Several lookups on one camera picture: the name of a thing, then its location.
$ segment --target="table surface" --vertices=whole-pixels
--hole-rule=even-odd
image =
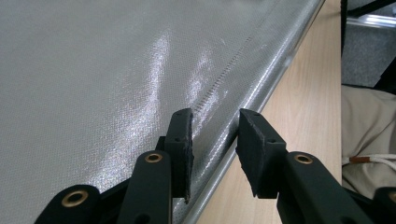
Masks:
[[[318,157],[341,180],[339,0],[327,0],[262,114],[288,151]],[[253,198],[235,158],[198,223],[281,223],[276,200]]]

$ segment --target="clamp hole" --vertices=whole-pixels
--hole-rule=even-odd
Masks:
[[[146,162],[157,162],[163,159],[163,156],[157,153],[151,153],[149,154],[145,160]]]
[[[139,214],[134,219],[134,224],[147,224],[147,223],[149,223],[149,215],[147,214]]]
[[[66,194],[66,196],[64,196],[62,199],[62,205],[64,207],[75,207],[85,202],[87,198],[88,192],[85,189],[79,189]]]
[[[345,224],[356,224],[357,222],[350,217],[341,217],[341,222]]]
[[[305,155],[297,155],[294,157],[295,160],[297,160],[297,162],[303,163],[303,164],[311,164],[312,162],[314,162],[311,158],[305,156]]]

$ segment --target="clamp jaw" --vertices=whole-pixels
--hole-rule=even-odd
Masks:
[[[236,153],[253,196],[277,197],[283,223],[395,223],[396,188],[378,189],[373,200],[351,195],[318,158],[288,152],[261,114],[240,110]]]
[[[172,199],[191,196],[191,110],[173,114],[155,150],[141,154],[131,178],[102,194],[90,185],[59,192],[35,223],[172,223]]]

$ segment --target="brass grommet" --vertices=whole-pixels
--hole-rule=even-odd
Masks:
[[[311,164],[312,162],[314,162],[311,158],[309,158],[303,154],[296,155],[294,157],[294,159],[297,160],[297,162],[300,162],[303,164]]]
[[[151,153],[145,158],[146,162],[157,162],[162,159],[163,159],[163,156],[158,153]]]
[[[73,195],[79,194],[81,197],[75,201],[70,201],[70,198]],[[85,189],[79,189],[73,192],[68,193],[64,198],[62,199],[62,205],[64,207],[75,207],[81,203],[83,203],[85,200],[88,198],[88,192]]]
[[[391,192],[389,197],[394,203],[396,203],[396,191]]]

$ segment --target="gray tarp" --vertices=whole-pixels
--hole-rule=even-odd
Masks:
[[[60,190],[104,191],[191,107],[191,203],[262,109],[320,0],[0,2],[0,217],[32,223]]]

